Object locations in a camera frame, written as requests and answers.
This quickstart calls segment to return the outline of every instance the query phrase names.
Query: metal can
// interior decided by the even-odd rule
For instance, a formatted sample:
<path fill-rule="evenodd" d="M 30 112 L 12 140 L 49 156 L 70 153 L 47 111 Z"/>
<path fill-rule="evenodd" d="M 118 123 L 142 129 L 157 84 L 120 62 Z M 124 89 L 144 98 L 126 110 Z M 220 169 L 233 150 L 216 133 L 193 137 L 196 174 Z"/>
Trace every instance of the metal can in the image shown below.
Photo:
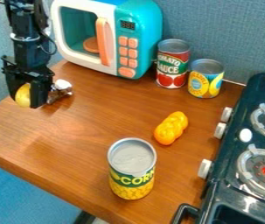
<path fill-rule="evenodd" d="M 135 137 L 117 141 L 108 150 L 111 190 L 126 200 L 143 198 L 153 188 L 156 161 L 150 143 Z"/>
<path fill-rule="evenodd" d="M 214 59 L 197 59 L 191 64 L 188 92 L 198 98 L 213 98 L 220 92 L 224 67 Z"/>
<path fill-rule="evenodd" d="M 164 88 L 180 88 L 186 82 L 190 57 L 188 44 L 182 39 L 169 38 L 158 44 L 157 84 Z"/>

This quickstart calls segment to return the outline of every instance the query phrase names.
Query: can lid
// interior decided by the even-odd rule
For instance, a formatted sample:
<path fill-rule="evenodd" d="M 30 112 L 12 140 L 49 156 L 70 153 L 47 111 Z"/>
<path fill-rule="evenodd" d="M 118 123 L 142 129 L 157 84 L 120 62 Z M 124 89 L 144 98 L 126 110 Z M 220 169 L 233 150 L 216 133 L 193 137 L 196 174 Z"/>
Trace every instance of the can lid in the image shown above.
<path fill-rule="evenodd" d="M 153 146 L 135 137 L 115 142 L 108 150 L 108 162 L 118 172 L 142 177 L 154 167 L 157 154 Z"/>
<path fill-rule="evenodd" d="M 196 59 L 191 63 L 191 70 L 201 74 L 221 74 L 224 67 L 214 59 Z"/>
<path fill-rule="evenodd" d="M 189 45 L 182 39 L 168 38 L 158 43 L 158 50 L 162 53 L 186 53 Z"/>

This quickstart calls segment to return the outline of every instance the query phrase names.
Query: wooden countertop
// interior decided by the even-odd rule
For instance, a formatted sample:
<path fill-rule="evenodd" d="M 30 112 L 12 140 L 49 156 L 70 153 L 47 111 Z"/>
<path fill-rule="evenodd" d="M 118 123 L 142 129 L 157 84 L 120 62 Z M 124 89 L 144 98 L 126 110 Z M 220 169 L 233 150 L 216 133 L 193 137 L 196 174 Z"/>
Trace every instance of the wooden countertop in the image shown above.
<path fill-rule="evenodd" d="M 199 164 L 214 157 L 221 111 L 243 87 L 223 83 L 218 97 L 202 100 L 187 87 L 158 87 L 154 72 L 125 80 L 65 61 L 53 71 L 73 84 L 72 97 L 38 109 L 20 108 L 9 97 L 0 102 L 0 167 L 110 223 L 169 223 L 179 204 L 199 206 Z M 172 146 L 162 146 L 153 130 L 177 110 L 190 125 Z M 140 200 L 120 199 L 108 185 L 108 147 L 124 137 L 140 137 L 157 151 L 155 185 Z"/>

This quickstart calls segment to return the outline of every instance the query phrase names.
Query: toy stove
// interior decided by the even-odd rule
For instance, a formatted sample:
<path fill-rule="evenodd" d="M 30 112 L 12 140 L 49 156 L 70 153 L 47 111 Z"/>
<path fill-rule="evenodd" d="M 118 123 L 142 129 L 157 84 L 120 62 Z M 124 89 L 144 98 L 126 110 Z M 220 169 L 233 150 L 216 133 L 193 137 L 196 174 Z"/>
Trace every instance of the toy stove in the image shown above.
<path fill-rule="evenodd" d="M 253 76 L 234 109 L 225 108 L 214 135 L 221 139 L 206 179 L 201 208 L 182 204 L 172 223 L 192 215 L 198 224 L 265 223 L 265 73 Z"/>

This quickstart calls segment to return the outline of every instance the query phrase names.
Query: tomato sauce can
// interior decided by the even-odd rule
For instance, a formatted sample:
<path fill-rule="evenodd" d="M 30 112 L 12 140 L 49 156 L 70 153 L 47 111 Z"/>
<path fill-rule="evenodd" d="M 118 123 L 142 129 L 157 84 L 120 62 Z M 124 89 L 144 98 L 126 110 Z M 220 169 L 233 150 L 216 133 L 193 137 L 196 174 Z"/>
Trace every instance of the tomato sauce can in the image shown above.
<path fill-rule="evenodd" d="M 138 200 L 154 185 L 157 154 L 153 146 L 135 137 L 124 138 L 108 150 L 109 185 L 117 196 Z"/>
<path fill-rule="evenodd" d="M 157 84 L 180 88 L 186 82 L 190 47 L 182 39 L 169 38 L 158 43 Z"/>
<path fill-rule="evenodd" d="M 194 60 L 188 79 L 188 92 L 198 98 L 217 96 L 224 72 L 224 67 L 214 59 Z"/>

